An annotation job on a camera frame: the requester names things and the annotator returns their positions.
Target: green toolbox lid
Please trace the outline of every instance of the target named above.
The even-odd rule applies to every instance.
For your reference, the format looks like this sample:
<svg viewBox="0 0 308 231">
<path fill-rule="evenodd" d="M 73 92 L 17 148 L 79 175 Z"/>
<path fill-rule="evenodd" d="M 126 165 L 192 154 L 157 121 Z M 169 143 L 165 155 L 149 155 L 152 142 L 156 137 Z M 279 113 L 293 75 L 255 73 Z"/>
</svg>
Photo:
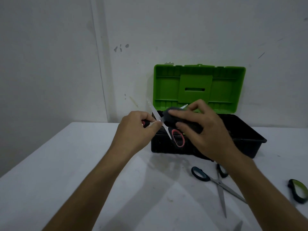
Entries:
<svg viewBox="0 0 308 231">
<path fill-rule="evenodd" d="M 164 111 L 202 99 L 216 113 L 235 113 L 245 72 L 235 66 L 156 65 L 153 105 Z"/>
</svg>

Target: tabletop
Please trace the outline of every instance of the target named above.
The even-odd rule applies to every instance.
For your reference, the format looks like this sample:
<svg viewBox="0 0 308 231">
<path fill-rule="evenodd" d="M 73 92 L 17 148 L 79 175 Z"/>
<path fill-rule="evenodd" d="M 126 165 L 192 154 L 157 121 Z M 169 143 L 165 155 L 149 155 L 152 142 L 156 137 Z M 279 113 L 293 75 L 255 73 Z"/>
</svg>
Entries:
<svg viewBox="0 0 308 231">
<path fill-rule="evenodd" d="M 0 230 L 41 230 L 107 151 L 118 124 L 71 123 L 0 178 Z M 308 129 L 254 128 L 268 142 L 254 161 L 288 198 L 287 181 L 308 185 Z M 248 205 L 227 192 L 227 219 L 217 187 L 191 175 L 193 166 L 216 178 L 215 163 L 191 155 L 152 153 L 150 144 L 125 166 L 93 230 L 260 230 Z M 230 177 L 223 182 L 241 194 Z M 308 217 L 308 204 L 296 208 Z"/>
</svg>

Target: open toolbox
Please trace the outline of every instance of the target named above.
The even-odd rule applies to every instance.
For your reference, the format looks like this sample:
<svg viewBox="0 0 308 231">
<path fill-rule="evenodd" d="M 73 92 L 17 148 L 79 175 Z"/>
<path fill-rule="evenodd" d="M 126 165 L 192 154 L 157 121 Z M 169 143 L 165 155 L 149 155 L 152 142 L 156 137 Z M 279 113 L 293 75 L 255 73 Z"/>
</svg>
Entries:
<svg viewBox="0 0 308 231">
<path fill-rule="evenodd" d="M 266 139 L 236 115 L 246 69 L 244 67 L 214 67 L 198 65 L 154 67 L 153 105 L 162 116 L 169 107 L 181 107 L 195 100 L 204 100 L 223 120 L 237 148 L 254 158 Z M 208 159 L 184 136 L 185 145 L 176 148 L 164 128 L 151 141 L 156 153 L 195 155 Z"/>
</svg>

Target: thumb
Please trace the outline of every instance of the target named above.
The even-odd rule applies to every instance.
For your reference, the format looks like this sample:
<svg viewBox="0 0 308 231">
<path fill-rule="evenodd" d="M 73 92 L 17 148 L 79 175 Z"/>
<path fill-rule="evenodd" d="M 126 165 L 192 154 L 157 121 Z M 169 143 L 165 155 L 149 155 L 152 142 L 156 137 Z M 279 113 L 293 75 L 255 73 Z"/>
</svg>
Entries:
<svg viewBox="0 0 308 231">
<path fill-rule="evenodd" d="M 176 127 L 179 128 L 193 143 L 193 145 L 198 144 L 200 136 L 193 131 L 188 125 L 183 122 L 177 122 Z"/>
<path fill-rule="evenodd" d="M 151 135 L 151 138 L 154 137 L 154 135 L 157 133 L 157 131 L 159 131 L 159 129 L 161 128 L 162 126 L 162 122 L 161 121 L 155 121 L 153 122 L 152 125 L 148 126 L 147 128 L 145 128 L 148 133 Z"/>
</svg>

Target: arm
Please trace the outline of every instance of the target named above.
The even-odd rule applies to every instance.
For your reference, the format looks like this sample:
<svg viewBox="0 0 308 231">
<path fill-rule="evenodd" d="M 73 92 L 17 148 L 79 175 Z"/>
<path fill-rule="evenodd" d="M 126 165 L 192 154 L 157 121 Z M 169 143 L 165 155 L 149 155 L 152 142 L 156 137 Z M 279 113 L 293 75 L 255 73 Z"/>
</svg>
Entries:
<svg viewBox="0 0 308 231">
<path fill-rule="evenodd" d="M 201 113 L 192 112 L 197 108 Z M 202 125 L 197 134 L 184 123 L 176 124 L 202 154 L 228 171 L 263 230 L 307 230 L 308 220 L 236 148 L 220 117 L 203 100 L 190 104 L 187 111 L 169 113 Z"/>
<path fill-rule="evenodd" d="M 43 231 L 92 230 L 117 176 L 131 157 L 150 142 L 162 125 L 156 121 L 143 128 L 142 119 L 155 121 L 149 113 L 139 111 L 130 112 L 123 117 L 107 153 Z"/>
</svg>

